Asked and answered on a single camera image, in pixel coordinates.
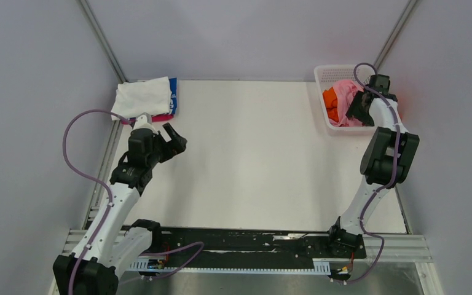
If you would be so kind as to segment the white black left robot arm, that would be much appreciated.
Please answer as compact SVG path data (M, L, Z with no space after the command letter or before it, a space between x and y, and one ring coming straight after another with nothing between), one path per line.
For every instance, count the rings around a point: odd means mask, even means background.
M124 222L138 202L152 171L186 150L187 139L169 123L163 129L170 137L145 125L134 128L128 149L112 170L105 186L107 199L92 225L68 256L59 255L53 273L60 294L115 294L128 266L144 250L156 254L163 248L159 223L140 219L116 242Z

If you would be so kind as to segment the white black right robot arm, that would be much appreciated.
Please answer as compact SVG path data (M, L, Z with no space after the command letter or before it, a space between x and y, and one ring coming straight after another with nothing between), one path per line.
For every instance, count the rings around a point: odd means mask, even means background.
M374 209L409 173L420 139L408 132L397 112L396 96L389 92L390 78L373 74L356 93L347 117L376 130L360 163L362 180L351 204L330 228L326 247L333 256L354 252Z

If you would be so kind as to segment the pink t-shirt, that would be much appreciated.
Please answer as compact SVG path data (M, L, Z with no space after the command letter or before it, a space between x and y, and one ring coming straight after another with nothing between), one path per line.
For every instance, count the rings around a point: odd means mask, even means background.
M358 121L349 120L346 117L346 112L350 103L357 92L362 92L363 88L358 83L351 79L342 79L333 83L332 87L335 90L338 99L338 114L339 122L333 126L335 127L362 127L359 126Z

